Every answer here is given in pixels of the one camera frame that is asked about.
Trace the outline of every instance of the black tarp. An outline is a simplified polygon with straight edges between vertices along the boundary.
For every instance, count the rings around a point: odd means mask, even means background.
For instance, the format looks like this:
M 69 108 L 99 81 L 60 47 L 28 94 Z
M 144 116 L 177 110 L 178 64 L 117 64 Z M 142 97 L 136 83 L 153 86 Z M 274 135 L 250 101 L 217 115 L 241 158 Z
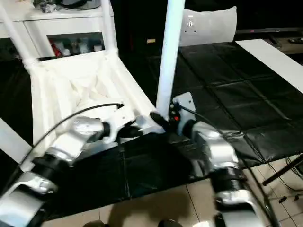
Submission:
M 160 54 L 121 57 L 155 104 Z M 20 62 L 15 64 L 6 72 L 7 80 L 1 78 L 0 117 L 11 112 L 8 124 L 20 135 L 28 135 L 32 132 L 30 80 Z M 17 77 L 14 68 L 22 72 Z M 16 78 L 14 83 L 7 82 L 11 77 Z M 191 92 L 197 112 L 224 131 L 250 166 L 301 153 L 303 95 L 237 44 L 180 48 L 173 96 L 184 92 Z M 57 194 L 52 218 L 202 179 L 201 158 L 186 138 L 148 134 L 79 161 Z M 1 166 L 2 173 L 9 174 L 2 160 Z

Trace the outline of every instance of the black wire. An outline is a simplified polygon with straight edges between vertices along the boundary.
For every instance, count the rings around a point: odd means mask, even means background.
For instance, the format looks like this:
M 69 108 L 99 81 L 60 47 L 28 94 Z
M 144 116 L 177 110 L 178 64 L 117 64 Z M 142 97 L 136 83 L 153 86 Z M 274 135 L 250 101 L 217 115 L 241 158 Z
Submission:
M 211 126 L 213 126 L 213 127 L 214 127 L 222 136 L 225 135 L 225 134 L 222 132 L 221 129 L 216 128 L 216 127 L 214 126 L 214 124 L 213 124 L 209 119 L 207 119 L 206 117 L 204 117 L 203 115 L 201 115 L 201 114 L 199 114 L 199 113 L 197 113 L 197 112 L 195 112 L 195 111 L 193 111 L 193 110 L 191 110 L 191 109 L 188 109 L 188 108 L 186 108 L 186 107 L 184 107 L 184 106 L 182 106 L 182 105 L 180 105 L 180 104 L 178 104 L 177 106 L 180 107 L 181 109 L 186 110 L 186 111 L 190 112 L 191 114 L 196 115 L 196 116 L 202 118 L 203 120 L 207 121 L 207 122 L 208 122 Z
M 290 158 L 289 157 L 285 158 L 285 162 L 287 165 L 290 164 L 291 163 Z M 296 169 L 296 167 L 291 168 L 291 171 L 303 180 L 302 174 L 299 172 L 298 169 Z
M 33 150 L 50 134 L 52 133 L 58 126 L 60 126 L 62 123 L 66 122 L 67 120 L 71 119 L 72 117 L 86 112 L 88 110 L 92 110 L 92 109 L 97 109 L 100 107 L 105 107 L 105 106 L 117 106 L 118 108 L 122 107 L 123 104 L 121 103 L 108 103 L 108 104 L 101 104 L 101 105 L 95 105 L 95 106 L 91 106 L 88 108 L 85 108 L 83 110 L 79 110 L 69 116 L 67 116 L 66 118 L 62 119 L 61 121 L 59 121 L 57 124 L 55 124 L 46 134 L 44 134 L 38 141 L 37 143 L 27 152 L 27 154 L 24 156 L 24 158 L 21 160 L 21 162 L 17 165 L 16 169 L 14 170 L 13 174 L 10 176 L 10 178 L 7 180 L 7 183 L 5 184 L 1 195 L 4 194 L 4 192 L 7 190 L 7 188 L 11 185 L 11 183 L 15 180 L 16 176 L 18 175 L 19 172 L 19 168 L 20 166 L 25 162 L 25 160 L 30 156 L 30 154 L 33 152 Z
M 201 114 L 195 112 L 195 111 L 192 111 L 180 104 L 177 105 L 179 108 L 181 109 L 184 109 L 200 118 L 202 118 L 203 120 L 206 120 L 210 125 L 212 125 L 220 134 L 222 134 L 222 136 L 224 136 L 224 134 L 222 133 L 222 131 L 218 128 L 216 128 L 214 126 L 214 124 L 212 124 L 212 122 L 210 120 L 208 120 L 206 117 L 202 116 Z M 264 212 L 264 214 L 266 215 L 266 217 L 268 218 L 268 220 L 270 221 L 270 224 L 273 226 L 273 227 L 279 227 L 280 224 L 279 224 L 279 221 L 277 220 L 276 216 L 275 216 L 275 213 L 274 213 L 274 210 L 270 204 L 270 201 L 268 199 L 268 196 L 266 195 L 266 193 L 264 192 L 261 184 L 259 183 L 259 181 L 257 180 L 255 174 L 252 172 L 252 169 L 247 165 L 246 161 L 244 159 L 242 159 L 245 167 L 249 170 L 250 174 L 252 175 L 254 181 L 256 182 L 258 188 L 260 189 L 261 193 L 262 193 L 262 196 L 264 198 L 264 203 L 265 203 L 265 206 L 261 203 L 261 201 L 258 199 L 258 197 L 255 195 L 255 193 L 252 191 L 252 189 L 250 188 L 250 186 L 248 185 L 248 183 L 246 183 L 246 186 L 247 188 L 250 190 L 251 194 L 254 196 L 255 200 L 257 201 L 257 203 L 259 204 L 259 206 L 261 207 L 262 211 Z
M 273 168 L 273 166 L 272 166 L 270 163 L 268 163 L 268 165 L 272 168 L 272 170 L 273 170 L 275 173 L 277 173 L 277 171 L 275 170 L 275 168 Z M 294 192 L 303 192 L 303 189 L 294 189 L 294 188 L 288 186 L 288 185 L 285 183 L 285 181 L 284 181 L 281 177 L 279 177 L 279 179 L 280 179 L 280 181 L 281 181 L 289 190 L 294 191 Z

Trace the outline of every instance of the beige floor tile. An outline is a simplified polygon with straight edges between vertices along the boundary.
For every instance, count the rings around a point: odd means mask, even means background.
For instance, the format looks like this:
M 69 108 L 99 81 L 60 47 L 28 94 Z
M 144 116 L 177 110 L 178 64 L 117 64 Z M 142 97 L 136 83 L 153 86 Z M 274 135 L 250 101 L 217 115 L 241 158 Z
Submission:
M 270 164 L 276 171 L 286 166 L 285 159 L 277 160 L 271 162 Z M 274 170 L 268 164 L 260 165 L 258 166 L 258 169 L 265 179 L 269 178 L 275 173 Z M 296 174 L 294 174 L 292 171 L 286 172 L 284 175 L 281 176 L 281 179 L 288 186 L 296 190 L 303 189 L 303 180 Z M 280 179 L 274 180 L 269 185 L 274 190 L 275 194 L 279 197 L 291 195 L 294 193 L 293 191 L 289 190 Z
M 280 221 L 281 227 L 296 227 L 294 221 L 291 218 Z
M 82 227 L 90 221 L 99 220 L 99 209 L 45 222 L 42 227 Z
M 252 171 L 254 172 L 256 178 L 258 179 L 259 182 L 262 182 L 264 180 L 263 176 L 260 174 L 260 171 L 258 170 L 258 168 L 254 167 L 252 168 Z M 257 184 L 255 183 L 255 181 L 253 180 L 251 174 L 249 173 L 248 170 L 244 170 L 245 175 L 248 178 L 248 183 L 250 184 L 251 189 L 254 191 L 254 193 L 256 194 L 256 196 L 259 198 L 260 201 L 263 202 L 263 196 L 261 191 L 259 190 L 259 188 L 257 187 Z M 270 186 L 266 186 L 263 187 L 264 191 L 266 194 L 270 194 L 273 195 L 274 197 L 276 196 L 273 192 Z M 278 199 L 276 200 L 271 200 L 271 205 L 274 209 L 274 212 L 276 214 L 276 217 L 278 218 L 278 220 L 284 220 L 289 218 L 290 216 L 288 215 L 288 213 L 286 212 L 286 209 L 284 208 L 284 206 L 282 204 L 280 204 L 278 202 Z M 261 208 L 258 206 L 259 208 L 259 212 L 261 215 L 261 218 L 263 219 L 264 223 L 266 225 L 269 225 L 270 222 L 268 221 L 268 219 L 266 218 L 266 216 L 264 215 L 264 213 L 262 212 Z
M 285 159 L 281 159 L 281 160 L 272 162 L 271 165 L 276 171 L 279 171 L 281 168 L 283 168 L 286 165 L 286 162 L 285 162 Z M 258 169 L 264 177 L 269 177 L 274 173 L 272 168 L 267 164 L 258 166 Z M 303 180 L 300 177 L 298 177 L 296 174 L 294 174 L 292 171 L 288 171 L 281 178 L 287 185 L 289 185 L 290 187 L 292 187 L 294 189 L 303 188 Z M 274 182 L 270 183 L 269 185 L 273 189 L 273 191 L 277 197 L 297 194 L 297 192 L 289 190 L 281 182 L 280 179 L 275 180 Z M 289 197 L 282 204 L 290 216 L 303 212 L 303 198 L 301 198 L 297 201 L 294 201 L 293 197 Z
M 157 227 L 164 219 L 192 227 L 198 218 L 185 186 L 100 208 L 100 219 L 111 227 Z
M 303 227 L 303 213 L 292 217 L 297 227 Z
M 187 185 L 200 222 L 212 220 L 217 213 L 214 206 L 214 191 L 209 179 Z
M 293 197 L 288 197 L 287 200 L 285 200 L 282 204 L 291 217 L 303 212 L 302 197 L 300 197 L 300 199 L 297 201 L 294 201 Z

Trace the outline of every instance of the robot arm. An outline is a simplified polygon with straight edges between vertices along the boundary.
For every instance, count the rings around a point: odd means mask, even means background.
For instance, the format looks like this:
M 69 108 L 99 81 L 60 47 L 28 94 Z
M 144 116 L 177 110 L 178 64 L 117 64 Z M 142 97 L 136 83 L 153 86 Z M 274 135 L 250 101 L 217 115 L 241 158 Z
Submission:
M 255 199 L 244 187 L 245 176 L 234 148 L 217 129 L 205 122 L 196 122 L 195 116 L 180 105 L 195 111 L 190 93 L 173 99 L 170 116 L 178 135 L 189 137 L 203 154 L 205 174 L 211 179 L 219 211 L 215 226 L 264 227 Z
M 107 122 L 85 116 L 75 118 L 45 154 L 33 160 L 33 169 L 23 173 L 1 197 L 0 226 L 40 226 L 49 195 L 60 187 L 87 143 L 113 142 L 120 129 L 134 121 L 135 116 L 128 106 L 116 110 Z

